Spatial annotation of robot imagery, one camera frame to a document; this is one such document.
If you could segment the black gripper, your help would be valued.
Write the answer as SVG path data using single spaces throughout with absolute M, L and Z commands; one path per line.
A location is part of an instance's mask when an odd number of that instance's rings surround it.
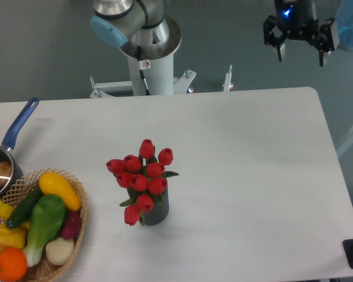
M 313 46 L 319 52 L 319 65 L 325 66 L 331 52 L 339 45 L 338 27 L 335 18 L 319 22 L 315 12 L 315 1 L 274 1 L 276 17 L 268 16 L 263 23 L 264 44 L 272 46 L 282 62 L 285 58 L 285 40 L 301 40 L 313 37 Z M 275 30 L 282 32 L 276 36 Z

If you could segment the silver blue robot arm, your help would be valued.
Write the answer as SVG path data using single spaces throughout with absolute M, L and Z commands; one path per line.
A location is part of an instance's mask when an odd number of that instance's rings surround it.
M 339 44 L 335 19 L 317 20 L 314 1 L 275 1 L 275 15 L 263 23 L 264 43 L 284 57 L 285 40 L 308 42 L 319 52 L 319 64 Z M 94 33 L 111 47 L 141 60 L 174 53 L 181 43 L 178 24 L 164 14 L 163 1 L 94 1 L 90 19 Z

